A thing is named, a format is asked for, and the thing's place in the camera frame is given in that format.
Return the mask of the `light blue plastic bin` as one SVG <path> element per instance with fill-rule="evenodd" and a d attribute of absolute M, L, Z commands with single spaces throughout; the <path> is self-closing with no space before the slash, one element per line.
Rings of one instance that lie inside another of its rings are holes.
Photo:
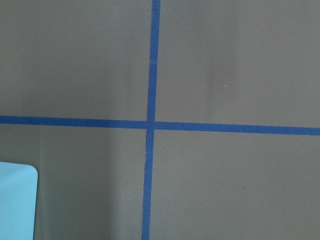
<path fill-rule="evenodd" d="M 27 164 L 0 163 L 0 238 L 34 238 L 38 172 Z"/>

